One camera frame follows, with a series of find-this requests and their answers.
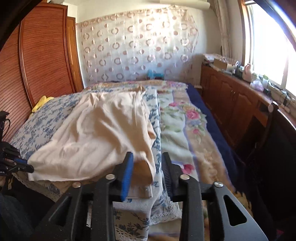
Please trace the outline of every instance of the window frame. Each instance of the window frame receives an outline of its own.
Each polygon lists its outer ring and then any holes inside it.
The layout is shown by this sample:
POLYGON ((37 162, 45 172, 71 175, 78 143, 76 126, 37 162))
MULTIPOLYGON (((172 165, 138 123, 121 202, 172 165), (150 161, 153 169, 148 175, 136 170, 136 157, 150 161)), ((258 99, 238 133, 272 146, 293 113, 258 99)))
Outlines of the window frame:
MULTIPOLYGON (((250 7, 253 4, 258 4, 279 24, 284 34, 286 35, 287 40, 290 41, 296 51, 296 27, 277 4, 275 4, 272 0, 238 0, 238 4, 242 19, 243 31, 242 65, 245 66, 248 63, 254 63, 254 21, 252 16, 252 8, 250 7)), ((281 85, 272 80, 269 81, 278 89, 287 91, 291 97, 296 98, 296 96, 294 96, 290 91, 286 89, 288 67, 289 59, 287 57, 281 85)))

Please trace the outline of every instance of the cabinet door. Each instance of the cabinet door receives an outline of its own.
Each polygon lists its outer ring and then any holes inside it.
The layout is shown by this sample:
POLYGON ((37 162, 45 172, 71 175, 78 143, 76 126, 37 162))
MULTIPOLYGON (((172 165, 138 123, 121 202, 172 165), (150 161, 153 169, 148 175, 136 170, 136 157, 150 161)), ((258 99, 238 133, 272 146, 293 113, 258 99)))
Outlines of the cabinet door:
POLYGON ((210 67, 202 65, 202 70, 200 73, 200 85, 202 86, 203 90, 207 88, 207 82, 211 75, 210 67))
POLYGON ((252 119, 254 99, 238 92, 234 96, 234 107, 227 128, 225 129, 228 143, 235 147, 246 132, 252 119))
POLYGON ((67 17, 67 49, 70 69, 76 92, 84 89, 78 61, 75 18, 67 17))
POLYGON ((235 93, 235 81, 221 75, 221 88, 218 95, 219 106, 215 109, 214 117, 220 128, 227 124, 233 109, 233 94, 235 93))
POLYGON ((218 102, 220 88, 221 79, 217 75, 211 74, 207 82, 204 102, 212 113, 214 113, 214 109, 218 102))

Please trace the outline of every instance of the folded cloth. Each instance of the folded cloth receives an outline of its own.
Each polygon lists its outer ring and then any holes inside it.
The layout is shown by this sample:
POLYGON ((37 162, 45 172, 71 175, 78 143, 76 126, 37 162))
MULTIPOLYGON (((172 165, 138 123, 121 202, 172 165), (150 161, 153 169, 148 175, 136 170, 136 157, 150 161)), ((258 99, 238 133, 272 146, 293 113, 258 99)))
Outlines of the folded cloth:
POLYGON ((101 177, 134 154, 132 184, 149 185, 156 173, 156 135, 143 100, 144 88, 85 94, 49 143, 28 160, 30 181, 89 180, 101 177))
POLYGON ((38 103, 34 106, 34 108, 32 109, 32 113, 35 113, 41 106, 43 106, 45 103, 47 103, 48 101, 54 99, 54 97, 48 97, 46 98, 45 95, 43 95, 40 100, 38 101, 38 103))

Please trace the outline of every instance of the white lace edge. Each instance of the white lace edge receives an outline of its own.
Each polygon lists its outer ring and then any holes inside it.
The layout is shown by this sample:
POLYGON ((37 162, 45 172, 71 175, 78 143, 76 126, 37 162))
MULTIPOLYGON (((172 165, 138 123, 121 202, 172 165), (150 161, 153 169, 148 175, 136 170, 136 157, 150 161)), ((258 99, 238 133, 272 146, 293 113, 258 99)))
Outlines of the white lace edge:
POLYGON ((147 238, 136 238, 135 236, 127 233, 126 231, 120 229, 119 227, 114 227, 115 229, 115 238, 117 241, 146 241, 147 238))
POLYGON ((154 215, 150 218, 149 225, 155 225, 158 223, 165 223, 178 218, 182 218, 182 210, 180 209, 178 203, 169 202, 169 211, 166 213, 154 215))
POLYGON ((21 182, 23 185, 25 185, 27 188, 32 189, 33 191, 39 192, 42 195, 48 197, 49 199, 51 199, 54 202, 57 202, 59 200, 59 198, 61 197, 60 195, 54 194, 53 192, 51 192, 50 190, 46 189, 44 186, 35 183, 35 182, 30 182, 28 180, 23 180, 22 178, 20 178, 17 173, 13 173, 13 176, 19 181, 21 182))

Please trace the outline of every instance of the sheer curtain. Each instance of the sheer curtain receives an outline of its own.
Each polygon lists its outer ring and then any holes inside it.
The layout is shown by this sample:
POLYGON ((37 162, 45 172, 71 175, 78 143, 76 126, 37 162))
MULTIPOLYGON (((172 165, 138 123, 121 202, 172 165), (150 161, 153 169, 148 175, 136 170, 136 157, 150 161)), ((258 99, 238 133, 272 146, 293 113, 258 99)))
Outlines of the sheer curtain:
POLYGON ((188 81, 198 29, 182 7, 140 9, 98 17, 77 26, 85 86, 144 80, 148 70, 188 81))
POLYGON ((226 0, 214 0, 214 5, 221 32, 222 55, 230 57, 229 18, 226 0))

